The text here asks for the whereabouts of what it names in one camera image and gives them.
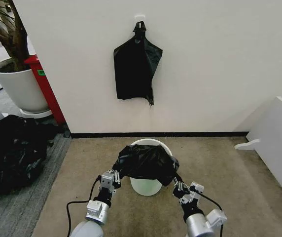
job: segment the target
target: white trash can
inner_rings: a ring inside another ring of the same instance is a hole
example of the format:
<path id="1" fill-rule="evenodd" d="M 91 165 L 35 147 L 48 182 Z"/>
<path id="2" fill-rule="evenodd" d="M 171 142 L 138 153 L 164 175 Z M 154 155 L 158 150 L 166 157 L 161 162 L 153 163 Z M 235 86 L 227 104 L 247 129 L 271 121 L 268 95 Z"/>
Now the white trash can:
<path id="1" fill-rule="evenodd" d="M 171 150 L 163 143 L 155 139 L 145 138 L 137 140 L 131 145 L 150 145 L 158 146 L 161 145 L 165 151 L 172 156 Z M 162 184 L 158 180 L 151 179 L 134 179 L 130 178 L 132 188 L 140 195 L 143 196 L 152 196 L 160 191 Z"/>

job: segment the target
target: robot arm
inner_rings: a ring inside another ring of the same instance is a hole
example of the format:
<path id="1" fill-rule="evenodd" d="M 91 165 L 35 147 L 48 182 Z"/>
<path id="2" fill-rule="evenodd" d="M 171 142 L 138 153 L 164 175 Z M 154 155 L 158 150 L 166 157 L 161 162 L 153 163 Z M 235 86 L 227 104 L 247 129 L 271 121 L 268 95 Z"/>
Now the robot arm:
<path id="1" fill-rule="evenodd" d="M 111 198 L 116 189 L 121 187 L 120 176 L 117 170 L 108 170 L 102 174 L 98 187 L 98 196 L 89 200 L 85 219 L 72 231 L 70 237 L 103 237 L 101 226 L 106 224 L 107 213 L 111 207 Z"/>
<path id="2" fill-rule="evenodd" d="M 213 237 L 216 228 L 223 225 L 227 220 L 224 212 L 220 209 L 212 210 L 206 217 L 199 209 L 198 202 L 204 191 L 204 186 L 192 182 L 186 185 L 181 178 L 174 178 L 173 195 L 179 199 L 184 211 L 184 221 L 187 225 L 188 237 Z"/>

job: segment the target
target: black baseboard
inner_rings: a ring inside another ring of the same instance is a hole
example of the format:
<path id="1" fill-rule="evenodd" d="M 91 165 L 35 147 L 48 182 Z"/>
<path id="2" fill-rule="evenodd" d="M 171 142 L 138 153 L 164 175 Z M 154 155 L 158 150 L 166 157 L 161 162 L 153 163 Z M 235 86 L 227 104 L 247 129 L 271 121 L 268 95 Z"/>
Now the black baseboard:
<path id="1" fill-rule="evenodd" d="M 245 137 L 248 132 L 106 132 L 72 133 L 72 138 L 93 137 Z"/>

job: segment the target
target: green label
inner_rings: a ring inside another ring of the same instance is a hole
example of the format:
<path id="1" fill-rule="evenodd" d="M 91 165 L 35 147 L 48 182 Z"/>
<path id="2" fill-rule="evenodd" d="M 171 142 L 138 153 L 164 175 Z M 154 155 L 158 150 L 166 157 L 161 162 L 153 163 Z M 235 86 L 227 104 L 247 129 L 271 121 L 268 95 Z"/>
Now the green label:
<path id="1" fill-rule="evenodd" d="M 45 76 L 46 75 L 43 70 L 37 70 L 37 72 L 38 72 L 39 76 Z"/>

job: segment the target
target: potted plant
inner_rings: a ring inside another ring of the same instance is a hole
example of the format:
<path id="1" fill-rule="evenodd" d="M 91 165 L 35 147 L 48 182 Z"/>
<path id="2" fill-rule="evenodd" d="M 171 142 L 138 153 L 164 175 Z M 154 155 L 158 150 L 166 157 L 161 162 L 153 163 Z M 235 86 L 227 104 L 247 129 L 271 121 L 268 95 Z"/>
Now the potted plant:
<path id="1" fill-rule="evenodd" d="M 28 65 L 27 33 L 13 0 L 0 0 L 0 42 L 9 59 L 0 62 L 0 84 L 21 112 L 38 114 L 49 110 L 48 104 Z"/>

